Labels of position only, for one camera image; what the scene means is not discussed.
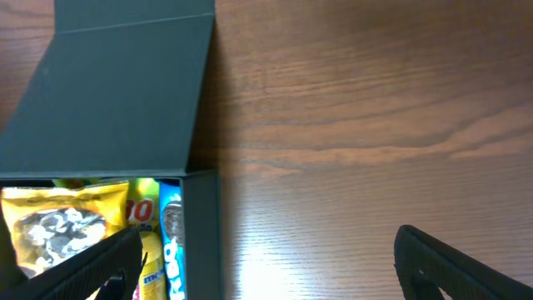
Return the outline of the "Haribo gummy candy bag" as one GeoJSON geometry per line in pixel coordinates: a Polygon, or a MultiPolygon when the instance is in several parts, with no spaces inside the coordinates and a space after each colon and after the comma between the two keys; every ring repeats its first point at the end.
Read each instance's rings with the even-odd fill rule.
{"type": "Polygon", "coordinates": [[[53,179],[60,188],[84,188],[102,183],[118,183],[128,181],[129,187],[126,200],[126,219],[129,226],[140,231],[160,233],[159,221],[159,183],[149,177],[137,178],[67,178],[53,179]]]}

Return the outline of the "yellow Hacks candy bag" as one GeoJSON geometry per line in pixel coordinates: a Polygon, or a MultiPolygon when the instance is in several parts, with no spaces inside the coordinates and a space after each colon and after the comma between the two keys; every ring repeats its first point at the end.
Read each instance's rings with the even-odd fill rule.
{"type": "Polygon", "coordinates": [[[17,265],[33,278],[127,226],[128,181],[79,189],[5,187],[2,214],[17,265]]]}

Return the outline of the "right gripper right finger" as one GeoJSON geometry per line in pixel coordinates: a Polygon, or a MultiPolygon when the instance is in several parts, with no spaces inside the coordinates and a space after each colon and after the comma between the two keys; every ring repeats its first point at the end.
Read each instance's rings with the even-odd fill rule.
{"type": "Polygon", "coordinates": [[[532,288],[486,266],[412,225],[394,242],[396,275],[409,300],[532,298],[532,288]]]}

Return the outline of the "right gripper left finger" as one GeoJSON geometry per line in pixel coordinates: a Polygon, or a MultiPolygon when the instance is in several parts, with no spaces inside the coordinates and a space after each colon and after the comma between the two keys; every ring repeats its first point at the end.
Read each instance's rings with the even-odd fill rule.
{"type": "Polygon", "coordinates": [[[140,233],[129,227],[31,279],[2,266],[1,298],[131,300],[143,265],[140,233]]]}

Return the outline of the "yellow Mentos gum jar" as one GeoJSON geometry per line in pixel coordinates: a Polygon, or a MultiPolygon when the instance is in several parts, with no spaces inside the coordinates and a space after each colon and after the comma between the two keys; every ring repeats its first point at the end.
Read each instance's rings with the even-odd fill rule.
{"type": "Polygon", "coordinates": [[[132,294],[133,300],[167,300],[162,242],[154,232],[140,232],[147,260],[132,294]]]}

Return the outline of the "dark green lidded box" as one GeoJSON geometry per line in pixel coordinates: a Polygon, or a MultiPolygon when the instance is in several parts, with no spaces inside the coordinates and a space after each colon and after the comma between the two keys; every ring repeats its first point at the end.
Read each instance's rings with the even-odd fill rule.
{"type": "Polygon", "coordinates": [[[158,178],[183,196],[185,296],[223,296],[220,188],[189,168],[213,0],[54,3],[55,33],[1,136],[6,183],[158,178]]]}

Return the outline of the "blue Oreo cookie pack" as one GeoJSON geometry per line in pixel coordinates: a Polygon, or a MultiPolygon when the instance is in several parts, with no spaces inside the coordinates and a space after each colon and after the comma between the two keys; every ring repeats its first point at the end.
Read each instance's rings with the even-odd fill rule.
{"type": "Polygon", "coordinates": [[[187,295],[182,189],[168,180],[158,179],[157,181],[159,182],[159,217],[168,298],[185,300],[187,295]]]}

